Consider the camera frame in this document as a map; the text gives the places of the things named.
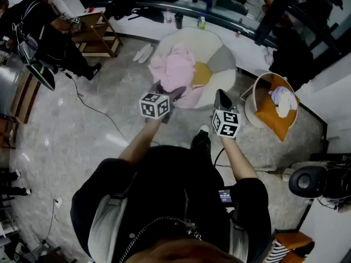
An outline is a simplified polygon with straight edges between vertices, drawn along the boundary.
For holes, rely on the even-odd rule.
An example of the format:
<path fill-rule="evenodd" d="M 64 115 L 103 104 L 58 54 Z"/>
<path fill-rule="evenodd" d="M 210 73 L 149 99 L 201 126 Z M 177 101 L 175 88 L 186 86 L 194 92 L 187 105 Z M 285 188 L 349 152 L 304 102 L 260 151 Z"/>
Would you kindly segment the person's right forearm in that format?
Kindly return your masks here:
<path fill-rule="evenodd" d="M 234 174 L 235 180 L 238 182 L 242 179 L 257 179 L 258 176 L 253 166 L 244 156 L 236 141 L 232 138 L 220 137 L 224 151 L 228 156 L 228 160 Z"/>

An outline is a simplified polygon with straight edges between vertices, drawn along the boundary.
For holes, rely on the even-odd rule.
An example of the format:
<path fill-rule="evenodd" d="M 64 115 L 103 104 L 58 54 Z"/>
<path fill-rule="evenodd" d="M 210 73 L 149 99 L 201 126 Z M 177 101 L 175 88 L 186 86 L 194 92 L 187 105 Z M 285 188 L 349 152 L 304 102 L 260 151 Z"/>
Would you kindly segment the person's left forearm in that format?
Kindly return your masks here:
<path fill-rule="evenodd" d="M 130 165 L 138 164 L 150 148 L 150 144 L 160 128 L 162 119 L 150 119 L 144 128 L 133 138 L 129 145 L 122 151 L 118 159 Z"/>

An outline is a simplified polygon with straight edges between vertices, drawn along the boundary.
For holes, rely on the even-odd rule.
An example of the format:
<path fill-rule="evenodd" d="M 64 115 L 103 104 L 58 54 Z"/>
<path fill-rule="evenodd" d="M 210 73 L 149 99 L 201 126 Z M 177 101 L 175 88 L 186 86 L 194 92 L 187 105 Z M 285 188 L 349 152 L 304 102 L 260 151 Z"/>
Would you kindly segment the person's black clothed body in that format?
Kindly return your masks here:
<path fill-rule="evenodd" d="M 150 147 L 136 165 L 103 160 L 72 198 L 84 252 L 95 263 L 125 263 L 161 239 L 188 237 L 244 263 L 262 260 L 271 239 L 267 189 L 259 179 L 226 187 L 209 147 L 199 133 L 190 148 Z M 231 203 L 220 190 L 230 190 Z"/>

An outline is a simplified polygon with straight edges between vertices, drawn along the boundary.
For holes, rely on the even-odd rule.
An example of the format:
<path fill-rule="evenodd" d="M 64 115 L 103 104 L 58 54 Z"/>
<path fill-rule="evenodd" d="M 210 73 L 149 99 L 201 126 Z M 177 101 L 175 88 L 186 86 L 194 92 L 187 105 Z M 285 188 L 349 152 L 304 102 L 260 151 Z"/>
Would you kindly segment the crumpled white cloth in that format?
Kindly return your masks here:
<path fill-rule="evenodd" d="M 272 65 L 274 62 L 274 57 L 273 57 L 274 51 L 276 51 L 276 49 L 271 47 L 264 47 L 262 49 L 264 60 L 268 65 Z"/>

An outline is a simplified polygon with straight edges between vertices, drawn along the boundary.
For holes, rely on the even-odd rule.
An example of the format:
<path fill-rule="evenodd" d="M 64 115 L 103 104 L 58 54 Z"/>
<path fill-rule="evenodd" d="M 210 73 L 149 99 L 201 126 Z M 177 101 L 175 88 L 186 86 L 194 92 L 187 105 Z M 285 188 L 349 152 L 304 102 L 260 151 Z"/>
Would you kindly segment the yellow cushion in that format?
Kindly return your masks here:
<path fill-rule="evenodd" d="M 195 62 L 194 70 L 194 76 L 190 83 L 191 87 L 206 85 L 213 75 L 207 65 L 199 61 Z"/>

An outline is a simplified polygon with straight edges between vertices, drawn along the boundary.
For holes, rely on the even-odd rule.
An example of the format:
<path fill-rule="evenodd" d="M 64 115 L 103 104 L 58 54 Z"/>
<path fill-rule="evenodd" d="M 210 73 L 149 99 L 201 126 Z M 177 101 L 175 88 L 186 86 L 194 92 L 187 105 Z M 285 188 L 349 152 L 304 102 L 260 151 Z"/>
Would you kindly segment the pale blue white cloth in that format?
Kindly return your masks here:
<path fill-rule="evenodd" d="M 280 118 L 287 117 L 291 110 L 297 110 L 298 103 L 296 96 L 288 88 L 278 86 L 275 90 L 270 91 L 269 95 Z"/>

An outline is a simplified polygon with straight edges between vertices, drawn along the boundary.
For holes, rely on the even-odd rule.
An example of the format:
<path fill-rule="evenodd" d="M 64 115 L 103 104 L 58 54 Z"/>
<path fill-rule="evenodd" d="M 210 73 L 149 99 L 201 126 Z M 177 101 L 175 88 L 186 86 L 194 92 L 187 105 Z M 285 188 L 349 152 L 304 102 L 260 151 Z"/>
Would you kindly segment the pink garment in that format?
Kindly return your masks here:
<path fill-rule="evenodd" d="M 185 91 L 177 100 L 178 108 L 194 108 L 205 88 L 203 84 L 193 84 L 195 58 L 183 44 L 175 45 L 168 55 L 155 54 L 149 64 L 154 82 L 159 82 L 166 93 L 184 87 Z"/>

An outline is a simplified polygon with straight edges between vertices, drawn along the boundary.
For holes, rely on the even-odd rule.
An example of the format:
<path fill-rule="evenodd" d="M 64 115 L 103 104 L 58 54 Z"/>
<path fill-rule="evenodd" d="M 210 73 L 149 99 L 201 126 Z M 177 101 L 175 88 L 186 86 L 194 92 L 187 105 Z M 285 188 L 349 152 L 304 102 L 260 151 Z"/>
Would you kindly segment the black jacket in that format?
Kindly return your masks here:
<path fill-rule="evenodd" d="M 113 17 L 120 20 L 124 16 L 130 16 L 134 9 L 136 0 L 113 0 L 105 7 L 104 16 L 109 20 Z"/>

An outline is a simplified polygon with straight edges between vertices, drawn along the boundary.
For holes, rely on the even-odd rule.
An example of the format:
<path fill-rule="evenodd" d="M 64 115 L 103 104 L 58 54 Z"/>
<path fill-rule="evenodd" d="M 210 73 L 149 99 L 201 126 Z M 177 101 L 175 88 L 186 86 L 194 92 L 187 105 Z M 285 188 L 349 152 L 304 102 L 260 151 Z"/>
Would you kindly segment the orange seat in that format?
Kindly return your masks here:
<path fill-rule="evenodd" d="M 289 250 L 280 263 L 305 263 L 315 247 L 312 238 L 301 232 L 278 233 L 275 239 Z"/>

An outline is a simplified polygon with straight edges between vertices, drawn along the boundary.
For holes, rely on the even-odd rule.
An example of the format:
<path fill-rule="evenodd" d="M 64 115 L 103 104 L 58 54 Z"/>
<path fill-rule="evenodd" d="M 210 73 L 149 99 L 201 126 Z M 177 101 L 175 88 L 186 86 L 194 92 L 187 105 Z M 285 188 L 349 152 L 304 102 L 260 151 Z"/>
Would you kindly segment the white armchair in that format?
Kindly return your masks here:
<path fill-rule="evenodd" d="M 194 55 L 195 62 L 207 64 L 212 55 L 225 45 L 219 36 L 207 30 L 185 27 L 163 38 L 154 55 L 168 55 L 178 43 L 183 44 Z M 203 108 L 214 104 L 216 91 L 230 90 L 236 81 L 236 69 L 213 73 L 210 81 L 204 85 L 203 93 L 194 108 Z"/>

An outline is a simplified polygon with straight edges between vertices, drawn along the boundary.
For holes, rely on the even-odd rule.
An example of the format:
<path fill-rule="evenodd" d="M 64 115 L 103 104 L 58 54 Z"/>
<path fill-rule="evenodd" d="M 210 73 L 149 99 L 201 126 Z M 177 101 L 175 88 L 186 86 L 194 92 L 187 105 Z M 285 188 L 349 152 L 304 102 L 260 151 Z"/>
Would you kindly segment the white slipper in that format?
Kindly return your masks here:
<path fill-rule="evenodd" d="M 154 51 L 154 48 L 151 46 L 148 49 L 148 51 L 138 60 L 138 62 L 140 64 L 145 63 L 148 60 L 148 58 L 152 55 L 153 51 Z"/>
<path fill-rule="evenodd" d="M 133 61 L 138 61 L 147 51 L 149 50 L 149 45 L 145 45 L 141 48 L 140 51 L 138 51 L 133 58 Z"/>

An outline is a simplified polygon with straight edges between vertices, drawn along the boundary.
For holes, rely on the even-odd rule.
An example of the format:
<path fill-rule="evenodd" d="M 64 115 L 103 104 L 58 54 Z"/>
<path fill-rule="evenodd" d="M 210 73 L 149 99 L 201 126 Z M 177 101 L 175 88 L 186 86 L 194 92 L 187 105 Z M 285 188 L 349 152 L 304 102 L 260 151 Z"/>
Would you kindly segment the wooden rack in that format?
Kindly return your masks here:
<path fill-rule="evenodd" d="M 122 42 L 103 12 L 79 16 L 81 30 L 72 33 L 72 40 L 84 57 L 117 57 Z"/>

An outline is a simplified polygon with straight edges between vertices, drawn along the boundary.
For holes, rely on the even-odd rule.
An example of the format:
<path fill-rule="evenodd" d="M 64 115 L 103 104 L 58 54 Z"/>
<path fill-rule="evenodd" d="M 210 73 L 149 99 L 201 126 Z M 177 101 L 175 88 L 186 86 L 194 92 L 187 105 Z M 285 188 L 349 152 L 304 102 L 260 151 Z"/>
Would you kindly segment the black white striped cloth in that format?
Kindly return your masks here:
<path fill-rule="evenodd" d="M 279 241 L 275 240 L 262 263 L 280 263 L 290 251 L 291 249 L 286 248 Z"/>

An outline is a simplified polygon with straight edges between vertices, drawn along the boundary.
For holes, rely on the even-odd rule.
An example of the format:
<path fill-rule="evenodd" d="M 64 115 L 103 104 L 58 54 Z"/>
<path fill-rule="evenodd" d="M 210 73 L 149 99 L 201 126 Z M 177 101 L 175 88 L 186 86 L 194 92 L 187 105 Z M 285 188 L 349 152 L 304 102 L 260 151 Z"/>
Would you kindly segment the brown wooden bench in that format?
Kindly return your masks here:
<path fill-rule="evenodd" d="M 41 83 L 29 70 L 20 75 L 10 112 L 21 124 L 27 124 Z"/>

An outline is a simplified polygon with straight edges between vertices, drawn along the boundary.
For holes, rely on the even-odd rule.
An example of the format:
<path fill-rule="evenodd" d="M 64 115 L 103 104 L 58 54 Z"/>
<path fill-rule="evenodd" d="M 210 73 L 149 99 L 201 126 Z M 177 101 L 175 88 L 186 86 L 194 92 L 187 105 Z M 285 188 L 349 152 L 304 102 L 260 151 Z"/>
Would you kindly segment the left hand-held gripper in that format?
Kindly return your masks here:
<path fill-rule="evenodd" d="M 150 119 L 161 119 L 162 123 L 167 124 L 177 101 L 185 91 L 186 87 L 179 87 L 172 92 L 167 92 L 161 82 L 157 81 L 139 99 L 141 115 L 145 117 L 146 122 Z"/>

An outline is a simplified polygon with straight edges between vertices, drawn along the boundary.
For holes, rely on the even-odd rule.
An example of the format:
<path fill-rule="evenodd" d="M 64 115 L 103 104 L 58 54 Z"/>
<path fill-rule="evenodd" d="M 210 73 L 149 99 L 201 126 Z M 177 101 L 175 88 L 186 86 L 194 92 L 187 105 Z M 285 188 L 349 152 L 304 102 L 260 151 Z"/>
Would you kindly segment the black coat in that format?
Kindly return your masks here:
<path fill-rule="evenodd" d="M 297 31 L 275 27 L 278 49 L 273 52 L 273 63 L 269 70 L 286 77 L 294 91 L 313 79 L 313 55 Z"/>

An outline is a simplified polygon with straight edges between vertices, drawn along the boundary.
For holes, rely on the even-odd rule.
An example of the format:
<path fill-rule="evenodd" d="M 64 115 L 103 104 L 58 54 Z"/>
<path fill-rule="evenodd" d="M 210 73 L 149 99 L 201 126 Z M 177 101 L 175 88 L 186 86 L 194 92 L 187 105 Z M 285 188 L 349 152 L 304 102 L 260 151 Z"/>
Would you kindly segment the grey cushion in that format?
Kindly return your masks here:
<path fill-rule="evenodd" d="M 222 45 L 212 55 L 206 65 L 213 73 L 225 70 L 234 70 L 236 69 L 236 59 L 231 50 L 227 46 Z"/>

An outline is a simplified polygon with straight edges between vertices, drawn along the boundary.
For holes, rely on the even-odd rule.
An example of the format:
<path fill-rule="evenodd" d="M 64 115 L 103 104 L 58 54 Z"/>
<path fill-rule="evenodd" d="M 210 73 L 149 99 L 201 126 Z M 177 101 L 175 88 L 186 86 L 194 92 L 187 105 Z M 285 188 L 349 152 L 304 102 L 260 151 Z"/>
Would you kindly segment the black bag green stripe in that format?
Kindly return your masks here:
<path fill-rule="evenodd" d="M 42 63 L 36 62 L 34 64 L 26 65 L 27 69 L 49 90 L 55 90 L 55 80 L 51 71 Z"/>

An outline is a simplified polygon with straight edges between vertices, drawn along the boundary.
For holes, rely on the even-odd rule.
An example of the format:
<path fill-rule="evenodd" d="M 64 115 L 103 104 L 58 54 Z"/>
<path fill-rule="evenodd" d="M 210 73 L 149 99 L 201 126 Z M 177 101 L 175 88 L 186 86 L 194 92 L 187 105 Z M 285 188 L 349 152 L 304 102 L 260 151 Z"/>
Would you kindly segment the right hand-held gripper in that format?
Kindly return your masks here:
<path fill-rule="evenodd" d="M 241 115 L 229 94 L 222 89 L 216 91 L 212 126 L 218 136 L 235 138 L 241 126 Z"/>

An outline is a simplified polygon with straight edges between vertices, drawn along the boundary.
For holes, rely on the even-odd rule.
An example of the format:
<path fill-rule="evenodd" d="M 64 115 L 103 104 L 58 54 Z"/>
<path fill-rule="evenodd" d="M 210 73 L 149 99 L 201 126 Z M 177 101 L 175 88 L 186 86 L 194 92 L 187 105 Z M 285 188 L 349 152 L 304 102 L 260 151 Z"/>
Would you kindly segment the black round speaker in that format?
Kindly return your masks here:
<path fill-rule="evenodd" d="M 296 170 L 290 177 L 288 186 L 296 196 L 317 198 L 324 193 L 327 170 L 322 166 L 305 166 Z"/>

